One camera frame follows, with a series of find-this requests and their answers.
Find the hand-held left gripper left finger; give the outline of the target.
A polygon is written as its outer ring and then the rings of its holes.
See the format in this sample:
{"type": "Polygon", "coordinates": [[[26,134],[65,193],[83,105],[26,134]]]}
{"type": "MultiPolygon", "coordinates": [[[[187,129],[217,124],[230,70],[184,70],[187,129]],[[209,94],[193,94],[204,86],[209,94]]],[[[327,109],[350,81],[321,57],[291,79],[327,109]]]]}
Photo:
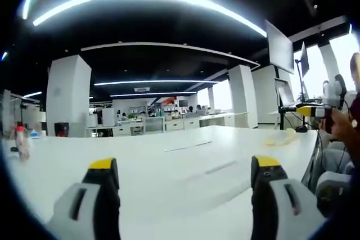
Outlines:
{"type": "Polygon", "coordinates": [[[120,239],[116,158],[90,164],[83,180],[55,202],[46,224],[56,239],[120,239]]]}

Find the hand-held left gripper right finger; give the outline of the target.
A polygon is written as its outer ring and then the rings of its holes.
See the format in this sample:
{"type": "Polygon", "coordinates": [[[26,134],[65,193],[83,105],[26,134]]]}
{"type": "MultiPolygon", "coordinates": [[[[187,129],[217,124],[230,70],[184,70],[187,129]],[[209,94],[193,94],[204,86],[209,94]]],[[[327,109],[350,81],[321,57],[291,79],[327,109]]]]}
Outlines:
{"type": "Polygon", "coordinates": [[[251,158],[251,239],[309,239],[326,221],[315,195],[269,156],[251,158]]]}

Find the person's right hand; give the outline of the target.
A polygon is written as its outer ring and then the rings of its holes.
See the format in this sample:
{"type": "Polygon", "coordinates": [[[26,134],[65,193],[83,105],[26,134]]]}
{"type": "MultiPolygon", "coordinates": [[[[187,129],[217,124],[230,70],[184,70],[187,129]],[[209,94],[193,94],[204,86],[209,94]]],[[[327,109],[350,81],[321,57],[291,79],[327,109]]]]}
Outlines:
{"type": "Polygon", "coordinates": [[[330,116],[334,122],[331,126],[332,135],[342,141],[349,152],[359,150],[359,132],[352,126],[347,116],[336,108],[332,108],[330,116]]]}

